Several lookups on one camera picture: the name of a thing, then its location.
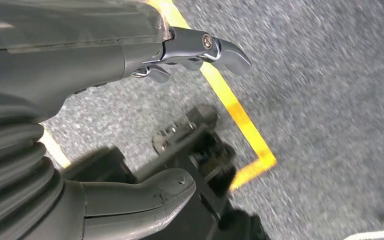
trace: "gray plastic panel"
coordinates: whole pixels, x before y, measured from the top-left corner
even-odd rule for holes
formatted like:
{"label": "gray plastic panel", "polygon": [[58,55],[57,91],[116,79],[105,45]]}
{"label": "gray plastic panel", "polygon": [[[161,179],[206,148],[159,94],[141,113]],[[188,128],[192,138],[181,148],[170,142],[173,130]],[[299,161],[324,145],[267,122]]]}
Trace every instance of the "gray plastic panel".
{"label": "gray plastic panel", "polygon": [[[87,218],[84,222],[83,240],[138,240],[157,233],[172,222],[196,190],[192,177],[180,168],[165,170],[136,186],[137,192],[128,192],[126,189],[117,192],[114,188],[107,194],[100,192],[101,199],[99,196],[93,198],[94,201],[99,201],[92,205],[93,211],[97,213],[100,206],[103,209],[100,213],[126,212],[130,208],[135,208],[135,205],[142,206],[136,209],[144,211]],[[131,194],[134,197],[127,199],[126,197]],[[87,211],[91,206],[90,199],[87,197]]]}
{"label": "gray plastic panel", "polygon": [[0,49],[12,53],[162,43],[169,34],[145,0],[0,0]]}
{"label": "gray plastic panel", "polygon": [[86,182],[87,217],[143,212],[179,205],[195,191],[195,181],[180,168],[157,173],[140,184]]}

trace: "yellow line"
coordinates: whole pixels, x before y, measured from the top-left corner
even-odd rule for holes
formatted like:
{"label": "yellow line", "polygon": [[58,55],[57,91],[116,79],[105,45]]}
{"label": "yellow line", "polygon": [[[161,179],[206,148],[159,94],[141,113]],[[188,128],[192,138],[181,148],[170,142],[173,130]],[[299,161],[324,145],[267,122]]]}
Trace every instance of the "yellow line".
{"label": "yellow line", "polygon": [[[172,0],[148,0],[148,3],[163,15],[170,26],[190,28]],[[230,186],[230,189],[234,190],[273,167],[276,158],[220,72],[206,62],[200,70],[258,157],[256,161],[237,172]]]}
{"label": "yellow line", "polygon": [[51,134],[46,128],[44,129],[43,136],[39,140],[39,142],[43,143],[46,146],[46,150],[48,151],[48,153],[52,155],[53,159],[59,165],[61,165],[61,167],[67,168],[72,164],[61,150],[60,145],[58,145],[58,143],[52,138]]}

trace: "screw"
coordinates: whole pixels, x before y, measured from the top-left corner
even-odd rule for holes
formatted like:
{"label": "screw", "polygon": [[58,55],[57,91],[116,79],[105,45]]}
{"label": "screw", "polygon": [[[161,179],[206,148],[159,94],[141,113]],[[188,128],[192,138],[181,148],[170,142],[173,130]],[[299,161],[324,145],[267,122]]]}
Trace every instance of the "screw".
{"label": "screw", "polygon": [[202,36],[202,44],[206,50],[210,50],[213,47],[213,38],[208,33],[205,33]]}

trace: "black mount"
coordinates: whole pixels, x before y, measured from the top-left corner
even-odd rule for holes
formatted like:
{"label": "black mount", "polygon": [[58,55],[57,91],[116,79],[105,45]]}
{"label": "black mount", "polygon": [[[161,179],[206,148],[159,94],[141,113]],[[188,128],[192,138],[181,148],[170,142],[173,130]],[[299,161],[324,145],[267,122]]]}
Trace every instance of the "black mount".
{"label": "black mount", "polygon": [[260,218],[234,209],[228,199],[236,169],[234,150],[214,131],[216,110],[194,107],[155,134],[152,141],[159,157],[134,174],[118,148],[103,149],[81,164],[70,167],[64,178],[81,182],[137,184],[170,168],[186,170],[196,191],[178,216],[162,231],[143,238],[166,240],[269,240]]}

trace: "gray carpet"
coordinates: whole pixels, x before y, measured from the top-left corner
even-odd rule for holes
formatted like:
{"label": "gray carpet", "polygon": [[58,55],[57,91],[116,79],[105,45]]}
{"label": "gray carpet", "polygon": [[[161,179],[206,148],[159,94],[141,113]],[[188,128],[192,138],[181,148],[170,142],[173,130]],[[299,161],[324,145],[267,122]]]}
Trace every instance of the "gray carpet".
{"label": "gray carpet", "polygon": [[[384,0],[175,0],[192,28],[239,44],[254,65],[223,72],[275,154],[271,171],[232,193],[273,240],[341,240],[380,230],[384,211]],[[255,154],[198,72],[127,79],[69,98],[46,126],[70,159],[117,145],[133,169],[155,157],[153,132],[198,103],[217,130]]]}

